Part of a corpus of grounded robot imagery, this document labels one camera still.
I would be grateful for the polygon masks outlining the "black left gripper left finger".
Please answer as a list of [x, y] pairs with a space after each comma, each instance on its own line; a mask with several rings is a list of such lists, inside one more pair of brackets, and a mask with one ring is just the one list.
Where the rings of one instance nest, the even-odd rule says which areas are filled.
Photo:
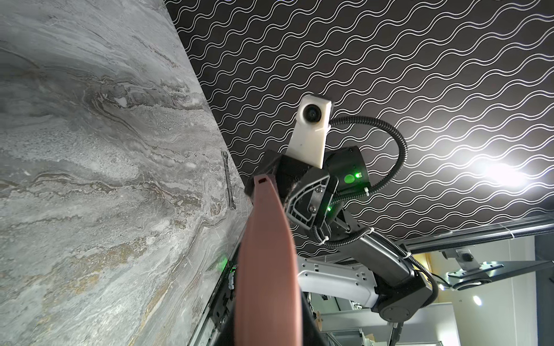
[[213, 346], [235, 346], [235, 316], [230, 316], [224, 323]]

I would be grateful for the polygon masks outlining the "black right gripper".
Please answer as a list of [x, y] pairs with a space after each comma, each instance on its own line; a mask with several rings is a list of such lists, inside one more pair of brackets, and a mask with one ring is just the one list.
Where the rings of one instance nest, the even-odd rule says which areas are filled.
[[306, 164], [276, 151], [266, 151], [260, 165], [245, 186], [252, 198], [254, 177], [266, 174], [276, 187], [289, 220], [303, 229], [319, 229], [338, 187], [338, 179], [329, 171]]

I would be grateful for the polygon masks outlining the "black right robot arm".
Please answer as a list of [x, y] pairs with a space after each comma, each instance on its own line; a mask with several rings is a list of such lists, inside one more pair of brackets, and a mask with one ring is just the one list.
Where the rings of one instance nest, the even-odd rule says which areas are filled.
[[[325, 150], [328, 129], [348, 124], [378, 128], [398, 145], [396, 163], [376, 185], [357, 172], [364, 162], [353, 148]], [[289, 232], [290, 225], [296, 224], [320, 245], [340, 249], [373, 272], [378, 294], [374, 312], [397, 324], [409, 320], [436, 300], [438, 285], [432, 274], [405, 249], [371, 227], [359, 226], [343, 210], [349, 200], [371, 196], [385, 187], [404, 165], [407, 153], [402, 134], [381, 119], [301, 117], [287, 152], [267, 154], [245, 188], [253, 202], [246, 232], [252, 244], [244, 246], [245, 254], [266, 251], [279, 260], [285, 277], [291, 279], [295, 251]]]

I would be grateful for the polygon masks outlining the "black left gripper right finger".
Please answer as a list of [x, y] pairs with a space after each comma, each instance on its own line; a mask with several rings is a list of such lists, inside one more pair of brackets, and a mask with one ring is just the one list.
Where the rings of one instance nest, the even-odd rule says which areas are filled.
[[313, 311], [306, 298], [301, 299], [302, 307], [302, 345], [303, 346], [326, 346], [320, 330], [315, 324]]

